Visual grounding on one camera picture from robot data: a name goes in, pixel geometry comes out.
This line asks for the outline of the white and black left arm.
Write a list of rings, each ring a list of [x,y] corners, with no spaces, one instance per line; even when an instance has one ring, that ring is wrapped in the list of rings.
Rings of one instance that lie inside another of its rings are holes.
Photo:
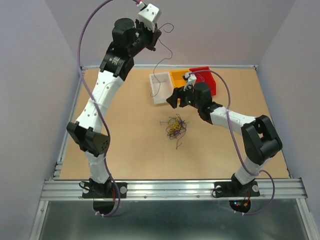
[[[115,187],[106,168],[111,136],[102,133],[102,128],[107,126],[104,117],[113,97],[133,68],[134,57],[145,48],[155,51],[161,34],[153,21],[121,18],[114,23],[112,42],[100,64],[95,87],[89,91],[89,99],[82,113],[66,127],[89,163],[90,178],[79,184],[84,199],[112,195]]]

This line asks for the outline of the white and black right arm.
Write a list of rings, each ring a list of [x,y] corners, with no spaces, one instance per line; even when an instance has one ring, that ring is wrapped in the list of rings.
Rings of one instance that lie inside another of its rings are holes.
[[[241,160],[241,167],[230,181],[222,181],[214,186],[212,195],[215,198],[242,197],[252,192],[256,177],[265,163],[283,148],[268,116],[247,116],[228,110],[213,101],[209,86],[204,82],[174,88],[166,102],[174,109],[192,106],[203,121],[225,127],[232,135],[241,135],[246,157]]]

